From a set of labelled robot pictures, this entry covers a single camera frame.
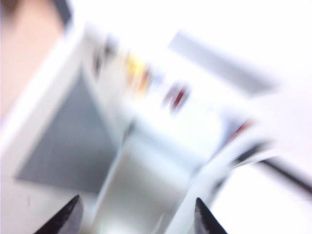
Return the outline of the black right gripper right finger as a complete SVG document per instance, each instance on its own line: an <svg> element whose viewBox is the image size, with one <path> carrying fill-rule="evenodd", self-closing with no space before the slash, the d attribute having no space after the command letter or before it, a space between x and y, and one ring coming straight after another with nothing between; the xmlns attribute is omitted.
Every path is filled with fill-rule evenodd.
<svg viewBox="0 0 312 234"><path fill-rule="evenodd" d="M205 203L198 197L194 212L195 234L227 234Z"/></svg>

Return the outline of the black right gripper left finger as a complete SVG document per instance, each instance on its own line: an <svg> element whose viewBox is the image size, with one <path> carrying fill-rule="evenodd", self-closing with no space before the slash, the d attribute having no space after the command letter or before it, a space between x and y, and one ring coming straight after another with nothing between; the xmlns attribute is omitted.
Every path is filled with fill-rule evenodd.
<svg viewBox="0 0 312 234"><path fill-rule="evenodd" d="M80 195L76 195L36 230L35 234L78 234L82 217L82 199Z"/></svg>

